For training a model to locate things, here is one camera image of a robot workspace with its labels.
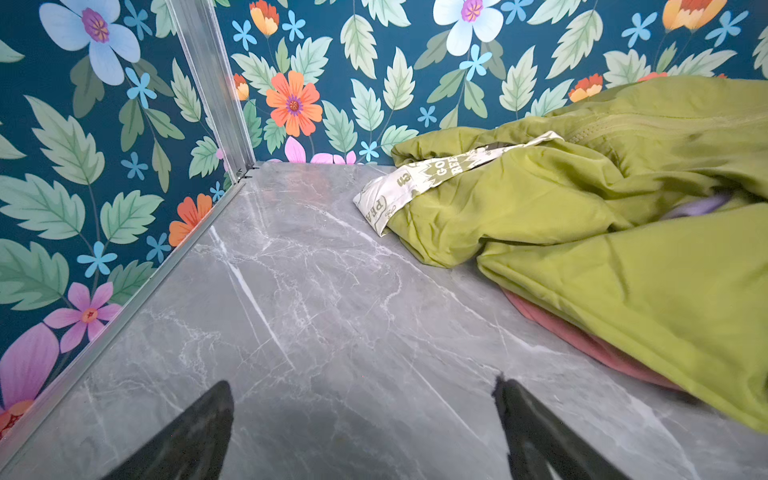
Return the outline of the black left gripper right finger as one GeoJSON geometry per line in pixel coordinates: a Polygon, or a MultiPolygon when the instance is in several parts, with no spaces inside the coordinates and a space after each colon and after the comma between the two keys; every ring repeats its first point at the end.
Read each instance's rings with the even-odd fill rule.
{"type": "Polygon", "coordinates": [[[496,378],[493,398],[514,479],[625,479],[521,383],[496,378]]]}

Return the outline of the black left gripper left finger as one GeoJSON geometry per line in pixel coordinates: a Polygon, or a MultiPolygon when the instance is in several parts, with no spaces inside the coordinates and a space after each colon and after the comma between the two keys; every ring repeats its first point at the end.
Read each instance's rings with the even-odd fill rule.
{"type": "Polygon", "coordinates": [[[218,479],[233,420],[230,384],[219,381],[106,477],[218,479]]]}

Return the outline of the pink cloth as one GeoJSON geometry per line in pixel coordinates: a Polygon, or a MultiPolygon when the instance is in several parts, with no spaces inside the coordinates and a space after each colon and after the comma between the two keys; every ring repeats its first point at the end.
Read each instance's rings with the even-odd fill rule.
{"type": "Polygon", "coordinates": [[[679,386],[666,377],[651,370],[608,342],[579,329],[509,290],[503,289],[503,293],[526,319],[543,327],[593,360],[645,383],[681,391],[679,386]]]}

